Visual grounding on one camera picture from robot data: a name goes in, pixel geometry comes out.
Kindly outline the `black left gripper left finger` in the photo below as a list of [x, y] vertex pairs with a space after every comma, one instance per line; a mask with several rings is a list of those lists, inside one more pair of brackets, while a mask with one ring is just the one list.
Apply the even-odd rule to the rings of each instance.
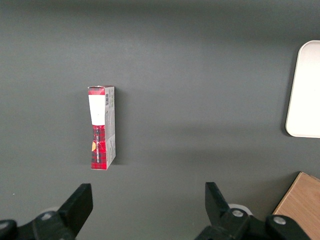
[[41, 213], [18, 226], [13, 219], [0, 221], [2, 240], [74, 240], [93, 210], [92, 185], [81, 184], [58, 208]]

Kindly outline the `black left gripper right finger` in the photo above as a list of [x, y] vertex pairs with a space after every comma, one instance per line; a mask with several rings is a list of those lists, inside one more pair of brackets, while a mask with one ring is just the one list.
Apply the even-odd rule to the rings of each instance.
[[210, 221], [197, 240], [309, 240], [292, 218], [268, 215], [265, 221], [230, 207], [215, 182], [205, 183], [205, 209]]

